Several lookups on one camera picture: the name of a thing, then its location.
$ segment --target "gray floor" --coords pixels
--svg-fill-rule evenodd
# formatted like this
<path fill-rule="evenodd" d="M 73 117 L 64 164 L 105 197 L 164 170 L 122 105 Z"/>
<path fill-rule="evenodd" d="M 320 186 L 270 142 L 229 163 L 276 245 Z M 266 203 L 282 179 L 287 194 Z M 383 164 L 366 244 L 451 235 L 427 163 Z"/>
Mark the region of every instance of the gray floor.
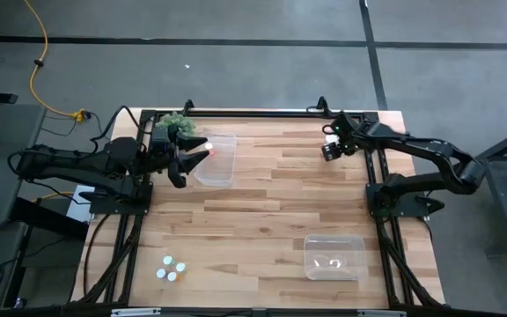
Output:
<path fill-rule="evenodd" d="M 32 0 L 53 35 L 193 39 L 364 40 L 356 0 Z M 369 0 L 377 41 L 507 43 L 506 0 Z M 39 35 L 22 1 L 0 1 L 0 34 Z M 28 90 L 39 44 L 0 43 L 0 92 L 33 103 Z M 388 108 L 416 136 L 446 139 L 479 153 L 507 136 L 507 50 L 379 49 Z M 133 107 L 332 107 L 377 109 L 366 48 L 221 46 L 50 46 L 36 90 L 64 111 L 83 107 L 108 119 Z M 70 122 L 47 120 L 56 131 Z M 95 122 L 69 138 L 40 142 L 90 149 Z M 418 173 L 432 166 L 415 162 Z M 72 189 L 58 182 L 60 189 Z M 22 195 L 45 194 L 24 187 Z M 488 189 L 435 193 L 445 210 L 431 227 L 445 298 L 458 308 L 507 313 L 507 259 L 484 248 L 505 238 Z"/>

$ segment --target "transparent plastic bin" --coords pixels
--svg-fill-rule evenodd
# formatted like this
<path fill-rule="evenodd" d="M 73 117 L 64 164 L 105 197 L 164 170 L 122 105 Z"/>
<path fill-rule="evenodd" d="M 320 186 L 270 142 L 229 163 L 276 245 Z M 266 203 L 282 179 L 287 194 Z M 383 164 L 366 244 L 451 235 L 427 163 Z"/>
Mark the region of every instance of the transparent plastic bin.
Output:
<path fill-rule="evenodd" d="M 236 159 L 236 136 L 205 132 L 201 136 L 212 144 L 211 154 L 205 158 L 195 171 L 195 178 L 204 186 L 229 187 L 234 177 Z"/>
<path fill-rule="evenodd" d="M 359 236 L 310 234 L 305 238 L 305 274 L 312 280 L 366 276 L 365 243 Z"/>

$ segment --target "wooden tabletop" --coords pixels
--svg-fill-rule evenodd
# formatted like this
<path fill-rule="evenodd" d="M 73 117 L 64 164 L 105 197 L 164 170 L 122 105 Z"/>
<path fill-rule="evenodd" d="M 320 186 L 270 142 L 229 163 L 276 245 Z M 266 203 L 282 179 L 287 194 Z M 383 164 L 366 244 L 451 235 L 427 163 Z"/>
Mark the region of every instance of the wooden tabletop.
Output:
<path fill-rule="evenodd" d="M 138 118 L 141 109 L 133 112 Z M 404 131 L 401 112 L 379 112 L 379 118 Z M 154 195 L 143 221 L 131 306 L 388 307 L 377 232 L 364 200 L 368 179 L 362 152 L 325 162 L 320 154 L 325 143 L 322 119 L 194 121 L 196 135 L 210 131 L 237 136 L 233 183 L 230 188 L 208 188 L 191 174 L 187 187 L 177 189 L 165 174 L 152 175 Z M 122 112 L 113 137 L 135 135 L 136 127 Z M 391 173 L 414 174 L 408 155 L 386 151 L 386 156 Z M 379 170 L 376 175 L 381 181 Z M 89 261 L 90 287 L 111 260 L 118 221 L 111 216 L 97 234 Z M 86 245 L 98 222 L 99 217 L 92 221 Z M 443 302 L 427 229 L 415 219 L 401 218 L 400 230 L 409 267 Z M 313 233 L 363 237 L 366 276 L 359 281 L 309 280 L 303 243 Z M 156 278 L 166 254 L 187 264 L 187 273 L 176 283 Z M 83 295 L 84 257 L 72 299 Z M 394 264 L 393 273 L 401 299 Z M 123 277 L 121 270 L 117 285 Z"/>

